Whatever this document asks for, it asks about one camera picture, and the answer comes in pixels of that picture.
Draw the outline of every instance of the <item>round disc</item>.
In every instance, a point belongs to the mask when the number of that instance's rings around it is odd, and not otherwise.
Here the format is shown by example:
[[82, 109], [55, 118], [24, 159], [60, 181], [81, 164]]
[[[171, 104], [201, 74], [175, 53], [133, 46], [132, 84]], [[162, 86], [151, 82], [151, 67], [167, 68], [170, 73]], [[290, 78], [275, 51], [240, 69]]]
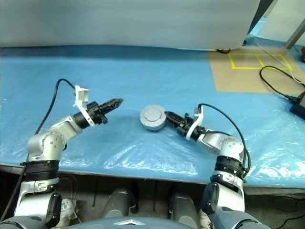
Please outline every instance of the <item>round disc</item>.
[[165, 125], [165, 109], [158, 105], [145, 107], [140, 114], [140, 121], [146, 129], [159, 130]]

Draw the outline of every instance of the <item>blue plastic sheet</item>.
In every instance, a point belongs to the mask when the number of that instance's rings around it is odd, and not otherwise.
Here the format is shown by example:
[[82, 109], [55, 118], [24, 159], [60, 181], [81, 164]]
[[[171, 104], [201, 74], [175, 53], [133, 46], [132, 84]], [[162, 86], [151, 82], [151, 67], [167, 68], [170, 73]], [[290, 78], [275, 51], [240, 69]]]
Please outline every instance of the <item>blue plastic sheet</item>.
[[[166, 126], [142, 127], [139, 115], [159, 104], [181, 116], [199, 103], [224, 110], [239, 125], [252, 156], [249, 185], [305, 187], [305, 121], [276, 94], [217, 92], [207, 52], [124, 46], [2, 49], [0, 162], [26, 160], [27, 141], [45, 115], [59, 78], [89, 88], [89, 100], [123, 98], [106, 125], [88, 127], [68, 143], [60, 169], [78, 173], [209, 182], [216, 155]], [[78, 112], [73, 91], [60, 85], [43, 126]], [[203, 126], [238, 133], [210, 108]]]

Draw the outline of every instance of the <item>cardboard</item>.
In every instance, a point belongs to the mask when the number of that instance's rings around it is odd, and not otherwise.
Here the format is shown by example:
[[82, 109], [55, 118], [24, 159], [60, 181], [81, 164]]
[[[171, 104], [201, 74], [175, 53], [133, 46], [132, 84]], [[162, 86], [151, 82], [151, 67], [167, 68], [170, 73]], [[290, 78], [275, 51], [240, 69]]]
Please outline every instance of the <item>cardboard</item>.
[[[295, 78], [305, 82], [305, 74], [285, 48], [265, 48], [277, 59], [291, 68]], [[242, 47], [228, 54], [209, 52], [211, 69], [216, 89], [221, 92], [273, 93], [260, 78], [262, 66], [279, 67], [290, 74], [287, 67], [281, 65], [259, 47]], [[283, 73], [264, 69], [263, 77], [277, 90], [285, 94], [300, 94], [304, 87]]]

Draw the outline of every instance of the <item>blue tablecloth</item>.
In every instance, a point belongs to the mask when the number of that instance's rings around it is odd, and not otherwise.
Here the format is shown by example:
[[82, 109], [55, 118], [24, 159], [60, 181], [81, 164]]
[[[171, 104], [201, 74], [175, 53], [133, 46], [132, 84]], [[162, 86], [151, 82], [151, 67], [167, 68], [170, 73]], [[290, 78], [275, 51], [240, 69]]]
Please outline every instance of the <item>blue tablecloth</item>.
[[[151, 132], [139, 114], [159, 104], [181, 116], [199, 103], [224, 110], [239, 125], [252, 156], [249, 185], [305, 187], [305, 120], [276, 94], [217, 92], [207, 52], [124, 46], [2, 49], [0, 162], [18, 165], [45, 115], [59, 78], [89, 88], [90, 101], [124, 98], [106, 125], [87, 128], [68, 143], [60, 169], [78, 173], [209, 182], [216, 155], [166, 126]], [[45, 123], [78, 112], [71, 88], [61, 84]], [[205, 109], [203, 126], [238, 133]]]

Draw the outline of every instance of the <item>power adapter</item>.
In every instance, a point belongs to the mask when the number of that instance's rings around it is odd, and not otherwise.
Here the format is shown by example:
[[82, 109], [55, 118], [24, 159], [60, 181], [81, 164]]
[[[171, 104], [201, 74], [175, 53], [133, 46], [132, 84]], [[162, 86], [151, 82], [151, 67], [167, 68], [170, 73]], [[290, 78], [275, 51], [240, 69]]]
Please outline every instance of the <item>power adapter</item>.
[[290, 111], [293, 114], [305, 119], [305, 92], [301, 93], [298, 96], [297, 100], [292, 105]]

